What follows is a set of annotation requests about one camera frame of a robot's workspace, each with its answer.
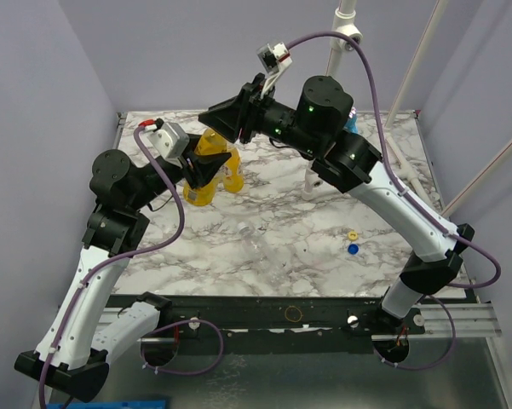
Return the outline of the yellow bottle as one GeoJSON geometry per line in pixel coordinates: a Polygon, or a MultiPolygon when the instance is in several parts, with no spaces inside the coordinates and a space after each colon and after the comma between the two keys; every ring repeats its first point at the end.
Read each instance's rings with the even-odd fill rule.
{"type": "Polygon", "coordinates": [[[227,152],[231,157],[224,164],[222,183],[226,191],[238,193],[244,186],[241,158],[238,149],[233,145],[227,146],[227,152]]]}
{"type": "Polygon", "coordinates": [[[206,206],[216,193],[222,166],[232,157],[227,140],[212,129],[202,135],[189,135],[183,158],[187,161],[187,179],[183,196],[191,205],[206,206]]]}

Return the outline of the small clear bottle white cap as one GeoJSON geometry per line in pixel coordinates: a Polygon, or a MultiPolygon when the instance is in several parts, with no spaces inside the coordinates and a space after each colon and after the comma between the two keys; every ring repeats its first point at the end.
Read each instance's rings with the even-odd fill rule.
{"type": "Polygon", "coordinates": [[[244,252],[269,284],[275,287],[285,285],[288,278],[285,266],[261,232],[249,222],[240,222],[237,230],[244,252]]]}

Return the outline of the blue bottle cap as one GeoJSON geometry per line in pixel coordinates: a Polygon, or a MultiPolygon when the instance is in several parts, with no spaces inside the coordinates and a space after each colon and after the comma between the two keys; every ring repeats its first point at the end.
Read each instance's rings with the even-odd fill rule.
{"type": "Polygon", "coordinates": [[[354,243],[351,243],[348,248],[347,248],[347,251],[350,255],[355,255],[359,252],[359,247],[354,244],[354,243]]]}

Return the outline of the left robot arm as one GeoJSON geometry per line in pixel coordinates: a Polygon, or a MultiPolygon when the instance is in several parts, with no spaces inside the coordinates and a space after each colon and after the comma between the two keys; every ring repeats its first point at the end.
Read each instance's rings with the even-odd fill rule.
{"type": "Polygon", "coordinates": [[[230,159],[228,151],[200,155],[200,138],[190,135],[178,164],[149,159],[143,167],[118,149],[101,153],[92,165],[90,189],[96,207],[87,222],[78,267],[58,314],[33,350],[19,354],[14,368],[38,382],[38,403],[46,407],[46,388],[71,400],[93,400],[102,389],[112,364],[142,336],[165,335],[171,328],[171,302],[145,294],[114,323],[97,326],[120,275],[134,256],[163,249],[181,235],[185,213],[175,189],[181,180],[202,187],[230,159]],[[179,227],[164,242],[140,247],[149,225],[142,208],[161,193],[177,203],[179,227]]]}

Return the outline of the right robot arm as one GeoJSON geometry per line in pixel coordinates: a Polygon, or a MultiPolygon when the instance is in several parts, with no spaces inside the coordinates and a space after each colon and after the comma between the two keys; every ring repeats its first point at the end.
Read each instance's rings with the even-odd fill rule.
{"type": "Polygon", "coordinates": [[[309,78],[295,109],[264,95],[264,80],[256,75],[236,96],[199,114],[199,122],[232,143],[261,134],[295,149],[319,179],[370,207],[406,240],[411,256],[374,315],[380,331],[397,332],[413,304],[457,277],[474,229],[441,218],[387,171],[366,138],[343,128],[354,100],[335,79],[309,78]]]}

